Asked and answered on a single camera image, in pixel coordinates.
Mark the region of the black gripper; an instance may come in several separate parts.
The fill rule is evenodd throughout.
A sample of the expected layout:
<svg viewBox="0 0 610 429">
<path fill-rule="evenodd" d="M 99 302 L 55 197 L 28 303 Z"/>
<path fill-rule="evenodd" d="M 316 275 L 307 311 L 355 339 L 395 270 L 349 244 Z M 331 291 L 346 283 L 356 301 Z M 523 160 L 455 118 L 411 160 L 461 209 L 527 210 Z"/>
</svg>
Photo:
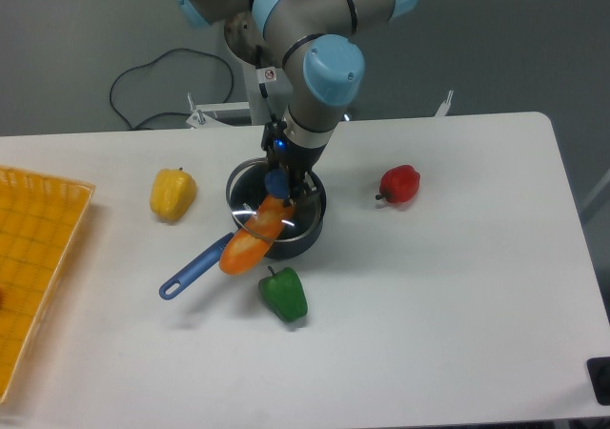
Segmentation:
<svg viewBox="0 0 610 429">
<path fill-rule="evenodd" d="M 293 120 L 267 123 L 261 148 L 271 167 L 281 167 L 283 204 L 316 201 L 321 194 L 318 177 L 311 172 L 326 148 L 326 133 L 310 132 Z"/>
</svg>

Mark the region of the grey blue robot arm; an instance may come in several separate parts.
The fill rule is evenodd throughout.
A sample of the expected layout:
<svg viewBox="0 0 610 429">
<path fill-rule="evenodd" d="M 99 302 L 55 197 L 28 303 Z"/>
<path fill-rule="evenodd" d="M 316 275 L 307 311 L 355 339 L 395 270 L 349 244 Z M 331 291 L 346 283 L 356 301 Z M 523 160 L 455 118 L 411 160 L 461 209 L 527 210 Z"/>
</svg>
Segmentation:
<svg viewBox="0 0 610 429">
<path fill-rule="evenodd" d="M 358 94 L 365 73 L 350 36 L 411 11 L 418 0 L 176 0 L 187 17 L 211 25 L 248 12 L 292 86 L 283 116 L 262 149 L 284 172 L 287 199 L 308 196 L 305 178 Z"/>
</svg>

